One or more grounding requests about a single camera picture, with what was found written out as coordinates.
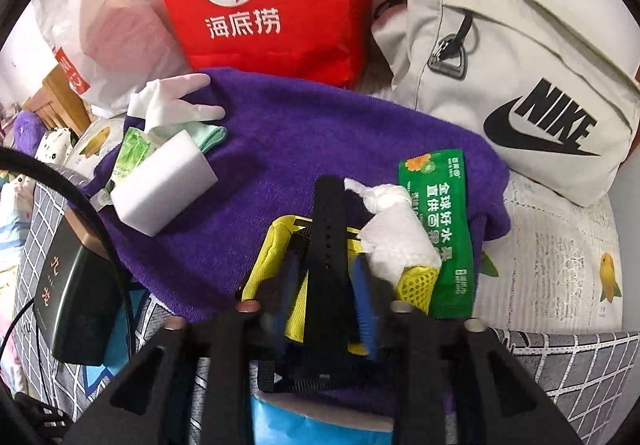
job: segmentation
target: purple towel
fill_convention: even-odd
[[[156,237],[126,227],[111,207],[100,212],[124,265],[174,313],[195,321],[232,305],[271,222],[311,216],[321,174],[367,186],[397,183],[400,160],[460,148],[476,270],[483,241],[509,230],[502,200],[507,167],[476,134],[330,86],[227,69],[207,73],[210,87],[187,100],[226,109],[228,138],[207,154],[219,183]],[[127,118],[125,128],[131,125],[142,121]],[[116,154],[100,162],[86,193],[104,186]]]

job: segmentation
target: beige nike backpack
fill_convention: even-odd
[[[548,0],[386,0],[393,100],[484,136],[521,174],[597,202],[638,128],[638,84]]]

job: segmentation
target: nike swoosh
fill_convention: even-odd
[[[494,110],[484,120],[484,132],[492,142],[510,149],[536,150],[540,152],[556,152],[559,154],[573,154],[579,156],[599,156],[593,152],[586,152],[576,147],[555,143],[535,136],[529,136],[515,130],[509,121],[511,109],[522,97],[516,98]]]

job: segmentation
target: black box with chinese text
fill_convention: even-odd
[[[33,312],[52,356],[100,365],[121,305],[114,272],[95,234],[71,208],[42,267]]]

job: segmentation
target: white plastic bag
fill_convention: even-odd
[[[125,112],[151,80],[191,72],[151,0],[34,0],[34,8],[71,88],[99,116]]]

